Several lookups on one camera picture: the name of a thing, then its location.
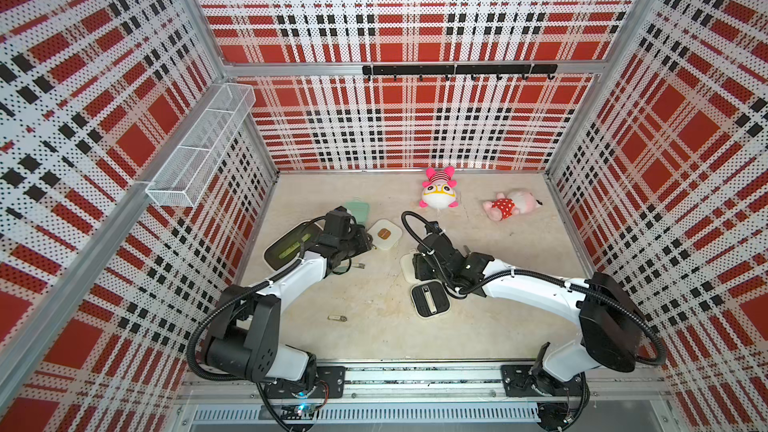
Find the cream nail kit case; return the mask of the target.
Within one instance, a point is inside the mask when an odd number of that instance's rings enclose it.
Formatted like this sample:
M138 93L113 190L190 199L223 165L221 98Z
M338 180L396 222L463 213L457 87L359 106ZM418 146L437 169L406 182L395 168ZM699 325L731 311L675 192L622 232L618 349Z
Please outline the cream nail kit case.
M397 245L403 231L395 223L387 219L380 219L368 229L368 234L371 236L372 245L376 249L390 250Z
M409 297L419 317L430 319L450 310L450 299L442 282L421 254L410 251L400 259L400 267L410 285Z

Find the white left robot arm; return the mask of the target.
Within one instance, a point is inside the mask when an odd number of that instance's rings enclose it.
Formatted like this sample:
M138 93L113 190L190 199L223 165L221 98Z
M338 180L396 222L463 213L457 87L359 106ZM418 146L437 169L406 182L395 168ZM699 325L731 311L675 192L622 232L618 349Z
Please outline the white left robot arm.
M369 252L372 239L339 206L302 223L290 242L299 247L287 265L255 285L226 288L191 333L186 361L196 376L214 382L283 381L302 393L316 387L314 354L280 342L282 313L342 264Z

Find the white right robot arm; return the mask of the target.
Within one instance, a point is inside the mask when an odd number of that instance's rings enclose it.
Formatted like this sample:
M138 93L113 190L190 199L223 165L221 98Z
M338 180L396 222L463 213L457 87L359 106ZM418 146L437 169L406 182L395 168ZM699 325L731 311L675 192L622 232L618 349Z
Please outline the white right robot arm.
M519 302L577 327L571 341L543 344L523 379L513 387L544 397L585 391L585 373L605 368L630 373L639 364L660 367L667 349L639 307L610 276L562 278L514 267L491 255L463 254L437 223L418 237L417 257L447 297L472 295Z

